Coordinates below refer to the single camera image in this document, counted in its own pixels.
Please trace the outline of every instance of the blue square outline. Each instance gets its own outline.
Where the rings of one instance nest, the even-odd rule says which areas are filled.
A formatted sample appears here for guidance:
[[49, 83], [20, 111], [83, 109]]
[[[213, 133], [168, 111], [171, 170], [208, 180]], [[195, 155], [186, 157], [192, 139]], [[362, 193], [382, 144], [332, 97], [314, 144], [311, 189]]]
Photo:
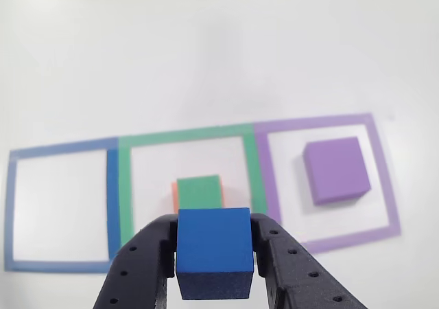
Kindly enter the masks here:
[[[46, 262], [14, 260], [14, 207], [17, 163], [22, 159], [48, 157], [93, 150], [107, 150], [107, 234], [109, 261], [103, 262]], [[5, 199], [4, 269], [40, 273], [107, 273], [112, 259], [121, 246], [119, 222], [119, 164], [118, 139], [111, 137], [69, 144], [39, 146], [11, 150], [8, 163]]]

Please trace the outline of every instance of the purple tape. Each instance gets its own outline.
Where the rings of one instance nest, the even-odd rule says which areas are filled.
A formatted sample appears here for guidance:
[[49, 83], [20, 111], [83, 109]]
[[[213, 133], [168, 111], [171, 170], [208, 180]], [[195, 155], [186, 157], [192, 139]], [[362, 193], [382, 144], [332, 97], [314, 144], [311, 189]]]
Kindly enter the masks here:
[[268, 134], [292, 130], [304, 130], [310, 128], [324, 128], [336, 126], [349, 126], [363, 124], [368, 132], [370, 145], [377, 164], [379, 180], [383, 190], [385, 207], [387, 209], [389, 225], [387, 227], [351, 233], [348, 235], [325, 238], [303, 243], [310, 253], [319, 253], [342, 247], [349, 247], [381, 240], [401, 234], [398, 209], [394, 197], [393, 187], [390, 180], [389, 170], [385, 162], [383, 148], [373, 116], [370, 113], [358, 115], [338, 115], [329, 117], [311, 117], [302, 119], [289, 119], [273, 122], [259, 122], [254, 124], [256, 141], [258, 145], [259, 161], [265, 186], [265, 195], [268, 202], [268, 214], [278, 223], [282, 223], [279, 198], [276, 186], [276, 177], [270, 153]]

